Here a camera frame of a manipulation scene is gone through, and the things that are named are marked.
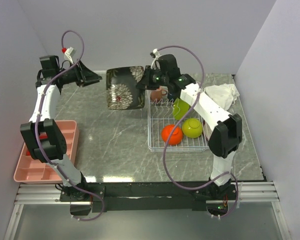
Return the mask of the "black floral square plate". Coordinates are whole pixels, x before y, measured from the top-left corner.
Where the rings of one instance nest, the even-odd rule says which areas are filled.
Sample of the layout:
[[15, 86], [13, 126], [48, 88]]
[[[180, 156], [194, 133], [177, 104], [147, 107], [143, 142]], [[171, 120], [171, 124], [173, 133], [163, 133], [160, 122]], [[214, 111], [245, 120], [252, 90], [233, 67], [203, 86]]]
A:
[[106, 71], [106, 101], [109, 110], [137, 110], [145, 106], [145, 91], [137, 84], [144, 75], [142, 66], [127, 66]]

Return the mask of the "dark blue ceramic mug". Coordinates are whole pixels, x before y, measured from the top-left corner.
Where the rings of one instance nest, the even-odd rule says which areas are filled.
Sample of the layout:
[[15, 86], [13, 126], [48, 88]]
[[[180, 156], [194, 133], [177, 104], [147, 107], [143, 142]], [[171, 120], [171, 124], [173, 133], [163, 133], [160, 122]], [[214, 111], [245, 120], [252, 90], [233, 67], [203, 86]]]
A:
[[168, 90], [168, 93], [167, 93], [167, 99], [171, 102], [171, 101], [175, 101], [177, 98], [178, 98], [178, 93], [177, 92], [173, 92], [173, 91], [170, 91]]

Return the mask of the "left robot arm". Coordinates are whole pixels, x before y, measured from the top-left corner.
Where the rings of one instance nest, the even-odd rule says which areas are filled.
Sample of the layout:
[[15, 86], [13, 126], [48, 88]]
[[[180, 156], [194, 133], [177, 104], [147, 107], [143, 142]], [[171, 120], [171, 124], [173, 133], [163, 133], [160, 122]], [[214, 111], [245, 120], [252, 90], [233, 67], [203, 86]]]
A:
[[35, 83], [35, 109], [29, 122], [21, 124], [20, 133], [30, 156], [51, 167], [61, 178], [61, 192], [84, 201], [91, 196], [90, 188], [67, 156], [66, 139], [55, 121], [56, 107], [64, 85], [75, 83], [87, 87], [100, 82], [102, 77], [81, 61], [65, 69], [56, 55], [42, 56], [39, 60], [41, 69]]

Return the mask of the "green plate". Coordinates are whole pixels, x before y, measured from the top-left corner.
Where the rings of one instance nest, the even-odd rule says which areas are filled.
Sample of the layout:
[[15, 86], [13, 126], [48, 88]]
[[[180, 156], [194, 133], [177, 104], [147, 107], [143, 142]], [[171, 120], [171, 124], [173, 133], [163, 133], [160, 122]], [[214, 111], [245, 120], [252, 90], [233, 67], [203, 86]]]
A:
[[179, 121], [189, 110], [190, 105], [185, 101], [177, 98], [173, 103], [172, 115], [175, 120]]

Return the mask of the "brown rimmed round plate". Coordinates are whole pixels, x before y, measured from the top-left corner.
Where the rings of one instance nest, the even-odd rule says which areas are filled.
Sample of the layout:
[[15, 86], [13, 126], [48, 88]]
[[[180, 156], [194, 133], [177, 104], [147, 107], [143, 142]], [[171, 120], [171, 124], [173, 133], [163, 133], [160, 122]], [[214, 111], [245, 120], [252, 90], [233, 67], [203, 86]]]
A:
[[205, 137], [206, 141], [208, 142], [210, 140], [212, 130], [209, 127], [209, 125], [206, 123], [205, 120], [203, 120], [202, 123], [203, 123], [203, 134], [204, 134], [204, 137]]

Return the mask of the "pink ceramic mug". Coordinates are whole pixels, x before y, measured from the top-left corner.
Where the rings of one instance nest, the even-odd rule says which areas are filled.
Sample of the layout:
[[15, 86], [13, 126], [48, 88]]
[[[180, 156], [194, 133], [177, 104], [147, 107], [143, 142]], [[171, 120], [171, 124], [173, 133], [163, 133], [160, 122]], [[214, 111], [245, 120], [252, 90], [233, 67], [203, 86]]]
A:
[[150, 99], [152, 102], [159, 102], [164, 96], [168, 94], [168, 91], [161, 87], [156, 90], [152, 90], [150, 93]]

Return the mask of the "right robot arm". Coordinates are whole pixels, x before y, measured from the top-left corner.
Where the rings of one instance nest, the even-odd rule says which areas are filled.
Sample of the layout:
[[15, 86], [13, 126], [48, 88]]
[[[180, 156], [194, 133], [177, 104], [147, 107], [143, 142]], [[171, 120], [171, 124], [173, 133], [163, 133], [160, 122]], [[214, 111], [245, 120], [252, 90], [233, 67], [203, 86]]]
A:
[[231, 172], [235, 152], [242, 142], [242, 118], [230, 114], [215, 103], [204, 91], [202, 84], [188, 74], [181, 74], [177, 60], [172, 54], [160, 55], [155, 49], [151, 53], [153, 62], [146, 66], [138, 86], [143, 90], [156, 90], [160, 86], [168, 88], [174, 99], [180, 99], [190, 105], [209, 126], [212, 134], [208, 147], [213, 153], [213, 167], [210, 180], [197, 187], [187, 187], [171, 182], [187, 191], [198, 191], [209, 186], [210, 196], [221, 199], [227, 192], [234, 174]]

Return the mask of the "green bowl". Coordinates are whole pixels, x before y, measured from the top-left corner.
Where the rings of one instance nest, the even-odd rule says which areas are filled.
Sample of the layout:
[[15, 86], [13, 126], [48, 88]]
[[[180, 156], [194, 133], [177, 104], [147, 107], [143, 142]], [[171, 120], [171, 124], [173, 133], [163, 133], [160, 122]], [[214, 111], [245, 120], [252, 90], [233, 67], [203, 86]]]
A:
[[203, 133], [203, 123], [197, 118], [188, 118], [181, 126], [182, 132], [188, 138], [198, 138]]

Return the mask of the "orange bowl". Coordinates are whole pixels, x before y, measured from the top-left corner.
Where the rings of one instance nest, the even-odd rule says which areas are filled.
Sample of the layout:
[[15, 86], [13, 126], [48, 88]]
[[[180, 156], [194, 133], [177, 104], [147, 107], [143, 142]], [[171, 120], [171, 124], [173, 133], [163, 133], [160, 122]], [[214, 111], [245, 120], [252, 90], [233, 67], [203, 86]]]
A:
[[[161, 138], [164, 142], [167, 142], [168, 137], [169, 137], [169, 135], [172, 132], [174, 127], [175, 127], [174, 124], [169, 124], [169, 125], [166, 125], [162, 129]], [[178, 145], [182, 142], [182, 139], [183, 139], [182, 129], [179, 126], [177, 126], [176, 129], [173, 131], [173, 133], [172, 133], [172, 135], [171, 135], [171, 137], [168, 141], [168, 144], [172, 145], [172, 146]]]

